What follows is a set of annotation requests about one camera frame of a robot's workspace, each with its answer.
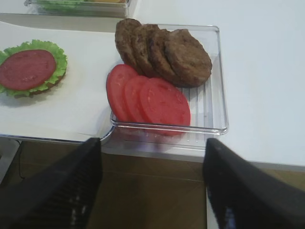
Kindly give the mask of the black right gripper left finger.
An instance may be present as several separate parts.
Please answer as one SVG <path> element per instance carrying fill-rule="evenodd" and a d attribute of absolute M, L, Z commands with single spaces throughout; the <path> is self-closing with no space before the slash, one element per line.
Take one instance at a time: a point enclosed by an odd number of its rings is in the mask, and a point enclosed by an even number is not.
<path fill-rule="evenodd" d="M 101 181 L 101 142 L 90 138 L 45 170 L 2 188 L 0 227 L 84 229 Z"/>

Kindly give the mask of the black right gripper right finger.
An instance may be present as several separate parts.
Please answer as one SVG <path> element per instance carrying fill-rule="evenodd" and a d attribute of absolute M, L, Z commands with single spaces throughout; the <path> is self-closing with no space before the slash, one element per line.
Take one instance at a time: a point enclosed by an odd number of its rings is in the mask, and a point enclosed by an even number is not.
<path fill-rule="evenodd" d="M 203 178 L 220 229 L 303 229 L 305 193 L 258 169 L 215 138 Z"/>

